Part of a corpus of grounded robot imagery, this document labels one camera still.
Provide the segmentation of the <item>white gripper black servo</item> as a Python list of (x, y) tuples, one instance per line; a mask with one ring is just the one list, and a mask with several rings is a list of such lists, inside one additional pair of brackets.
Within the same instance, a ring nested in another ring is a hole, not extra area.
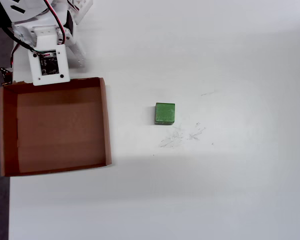
[[(14, 35), (31, 47), (37, 46), (37, 35), (34, 30), (37, 26), (37, 22), (12, 23)], [(74, 44), (76, 27), (77, 24), (71, 11), (56, 12), (55, 31), (57, 35), (57, 44), (69, 46), (69, 49), (74, 54), (78, 67), (84, 68), (86, 66), (86, 53), (84, 48), (79, 40)]]

